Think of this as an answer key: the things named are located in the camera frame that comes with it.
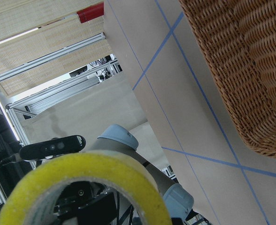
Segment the roll of tape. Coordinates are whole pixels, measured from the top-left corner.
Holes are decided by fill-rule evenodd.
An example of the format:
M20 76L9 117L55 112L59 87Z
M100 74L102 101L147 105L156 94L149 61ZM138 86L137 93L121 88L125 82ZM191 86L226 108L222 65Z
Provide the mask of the roll of tape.
M106 150L61 156L28 173L1 210L0 225L47 225L61 191L80 180L115 188L137 209L144 225L172 225L147 170L127 155Z

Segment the black electronic device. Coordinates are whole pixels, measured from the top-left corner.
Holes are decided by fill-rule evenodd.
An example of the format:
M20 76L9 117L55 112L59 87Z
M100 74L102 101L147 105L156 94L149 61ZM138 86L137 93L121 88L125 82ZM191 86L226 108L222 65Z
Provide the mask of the black electronic device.
M85 145L86 141L82 136L73 135L26 145L20 149L19 155L22 160L37 161L50 156L79 152Z

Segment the fluorescent light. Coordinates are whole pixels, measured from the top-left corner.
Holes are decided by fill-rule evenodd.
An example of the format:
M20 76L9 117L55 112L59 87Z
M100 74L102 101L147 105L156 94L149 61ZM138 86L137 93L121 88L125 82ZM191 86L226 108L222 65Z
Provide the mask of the fluorescent light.
M11 130L12 130L12 132L13 132L15 138L16 138L16 140L19 141L20 139L19 139L19 137L18 137L18 134L17 134L17 132L16 132L16 130L15 130L13 124L11 123L11 121L10 121L10 119L9 119L9 117L8 117L8 115L7 115L7 113L6 113L6 111L5 111L5 109L3 108L1 102L0 102L0 109L1 109L1 111L2 111L2 113L3 113L3 115L5 116L5 118L6 118L7 122L8 122L8 125L10 126L10 128L11 128Z
M13 40L13 39L15 39L15 38L17 38L17 37L20 37L20 36L22 36L22 35L31 33L31 32L33 32L33 31L35 31L35 30L38 30L38 28L34 28L34 29L32 29L32 30L26 31L26 32L24 32L24 33L21 33L21 34L18 34L18 35L16 35L16 36L13 36L13 37L10 37L10 38L8 38L8 39L5 39L5 40L3 40L3 41L0 41L0 44L5 43L5 42L10 41L10 40Z

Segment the yellow tape roll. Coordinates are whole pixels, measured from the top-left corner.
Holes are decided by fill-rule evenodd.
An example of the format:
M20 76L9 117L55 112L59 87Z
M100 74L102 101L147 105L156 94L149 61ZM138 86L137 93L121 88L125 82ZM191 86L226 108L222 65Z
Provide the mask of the yellow tape roll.
M79 180L115 188L134 205L144 225L172 224L152 176L139 162L118 152L94 150L58 157L28 173L1 210L0 225L47 224L61 191Z

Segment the beige woven blind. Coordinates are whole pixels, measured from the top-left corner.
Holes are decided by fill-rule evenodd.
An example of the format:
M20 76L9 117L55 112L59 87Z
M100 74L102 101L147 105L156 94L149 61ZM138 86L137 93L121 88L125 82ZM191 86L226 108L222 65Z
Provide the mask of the beige woven blind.
M0 40L55 21L100 0L0 0Z
M80 23L74 15L0 45L0 74L103 31L103 17Z
M14 96L112 53L107 40L81 48L0 82L7 96Z

